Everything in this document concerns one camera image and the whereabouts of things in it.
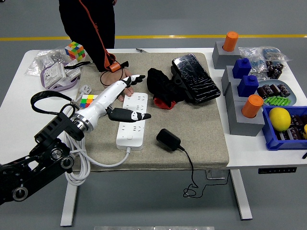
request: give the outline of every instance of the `desk control panel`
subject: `desk control panel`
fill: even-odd
[[[297,167],[288,168],[263,168],[258,169],[258,174],[272,174],[272,173],[295,173]]]

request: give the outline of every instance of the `blue block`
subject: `blue block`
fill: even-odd
[[[251,70],[251,64],[248,58],[238,59],[232,69],[234,78],[242,79],[247,76]]]
[[[256,76],[243,76],[238,86],[238,95],[239,97],[249,97],[256,92],[258,87],[259,83]]]

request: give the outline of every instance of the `gray pedestal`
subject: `gray pedestal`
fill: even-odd
[[[224,74],[222,76],[222,89],[223,89],[223,95],[225,96],[228,87],[230,86],[230,83],[234,83],[235,85],[239,85],[241,82],[241,79],[234,78],[234,75],[232,73],[232,69],[234,66],[226,66],[226,69],[224,71]]]
[[[215,69],[225,69],[226,66],[233,66],[241,58],[239,48],[236,46],[234,51],[223,50],[224,42],[215,42],[212,53],[213,65]]]
[[[228,111],[228,108],[233,106],[235,102],[245,103],[248,100],[248,97],[239,97],[237,87],[238,87],[238,84],[234,84],[231,82],[229,83],[227,93],[225,94],[227,111]]]
[[[230,134],[255,137],[264,126],[262,111],[260,109],[254,118],[247,118],[241,112],[244,105],[245,102],[234,101],[234,105],[227,108]]]

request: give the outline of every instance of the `blue bin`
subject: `blue bin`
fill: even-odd
[[[264,127],[262,128],[265,140],[266,147],[270,151],[276,150],[307,150],[307,140],[278,140],[272,123],[269,119],[269,112],[272,108],[276,106],[264,106],[263,107],[263,118],[264,118]],[[282,108],[286,109],[290,115],[304,115],[307,114],[307,106],[283,106]]]

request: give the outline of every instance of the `table mat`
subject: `table mat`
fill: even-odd
[[[116,54],[117,61],[129,61],[132,74],[147,76],[150,68],[161,70],[169,78],[171,61],[187,53],[137,53]],[[194,53],[201,65],[208,71],[204,54]],[[80,86],[91,85],[91,94],[99,94],[103,87],[100,83],[100,73],[95,65],[84,66]],[[184,170],[190,169],[188,158],[181,150],[168,151],[157,140],[156,136],[162,128],[166,128],[181,139],[181,146],[188,152],[195,169],[218,169],[229,163],[228,150],[224,138],[216,100],[202,104],[179,102],[171,110],[158,108],[153,101],[153,95],[147,90],[146,79],[133,86],[135,92],[148,94],[147,112],[152,115],[146,120],[144,146],[141,151],[131,151],[128,159],[112,169],[97,167],[92,164],[91,171],[106,170]],[[113,108],[122,108],[122,103],[116,100]],[[98,127],[85,135],[87,153],[94,160],[103,164],[114,164],[121,161],[125,150],[116,147],[118,122],[102,117]],[[76,160],[74,169],[79,169],[80,162]]]

